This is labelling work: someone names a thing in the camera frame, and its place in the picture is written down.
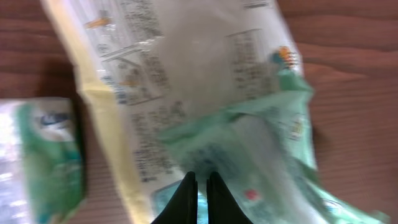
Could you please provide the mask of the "green snack packet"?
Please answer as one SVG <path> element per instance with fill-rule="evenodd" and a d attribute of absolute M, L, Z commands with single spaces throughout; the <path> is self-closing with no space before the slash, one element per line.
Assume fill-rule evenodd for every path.
<path fill-rule="evenodd" d="M 181 170 L 206 188 L 220 174 L 253 223 L 388 223 L 327 192 L 317 178 L 308 102 L 301 75 L 277 73 L 280 90 L 162 131 L 158 138 Z"/>

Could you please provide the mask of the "small green tissue pack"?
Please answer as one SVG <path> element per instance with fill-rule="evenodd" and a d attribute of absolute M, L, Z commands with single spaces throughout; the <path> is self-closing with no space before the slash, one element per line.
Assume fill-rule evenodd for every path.
<path fill-rule="evenodd" d="M 84 200 L 67 98 L 1 100 L 1 224 L 66 223 Z"/>

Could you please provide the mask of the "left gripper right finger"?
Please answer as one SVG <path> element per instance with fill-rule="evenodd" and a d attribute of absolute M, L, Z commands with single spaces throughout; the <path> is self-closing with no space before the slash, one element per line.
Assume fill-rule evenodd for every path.
<path fill-rule="evenodd" d="M 218 172 L 206 180 L 209 224 L 252 224 Z"/>

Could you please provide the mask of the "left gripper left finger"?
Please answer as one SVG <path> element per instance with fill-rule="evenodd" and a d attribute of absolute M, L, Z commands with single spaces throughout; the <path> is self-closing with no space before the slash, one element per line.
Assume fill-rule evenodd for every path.
<path fill-rule="evenodd" d="M 198 182 L 190 171 L 152 224 L 197 224 Z"/>

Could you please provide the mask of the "yellow snack bag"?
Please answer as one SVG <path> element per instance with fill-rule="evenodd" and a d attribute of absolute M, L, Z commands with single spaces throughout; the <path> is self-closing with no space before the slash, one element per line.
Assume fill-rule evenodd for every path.
<path fill-rule="evenodd" d="M 132 223 L 183 173 L 157 133 L 279 89 L 302 58 L 276 1 L 44 0 Z"/>

